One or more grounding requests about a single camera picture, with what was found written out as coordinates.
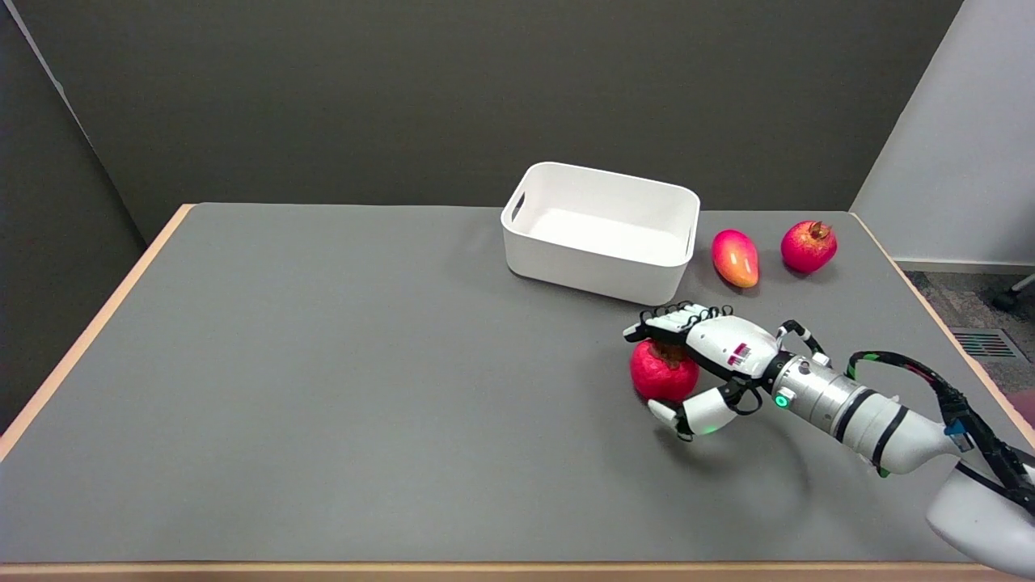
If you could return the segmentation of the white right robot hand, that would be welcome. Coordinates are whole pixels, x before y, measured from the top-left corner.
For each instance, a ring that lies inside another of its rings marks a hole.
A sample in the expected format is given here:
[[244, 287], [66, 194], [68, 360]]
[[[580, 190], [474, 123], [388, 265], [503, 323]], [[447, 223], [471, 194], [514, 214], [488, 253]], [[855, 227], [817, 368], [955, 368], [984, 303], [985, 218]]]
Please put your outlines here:
[[736, 316], [731, 305], [681, 302], [644, 310], [623, 336], [631, 343], [652, 340], [658, 347], [680, 348], [720, 379], [718, 386], [680, 402], [648, 400], [652, 414], [685, 442], [760, 411], [763, 392], [774, 381], [772, 367], [783, 360], [781, 339]]

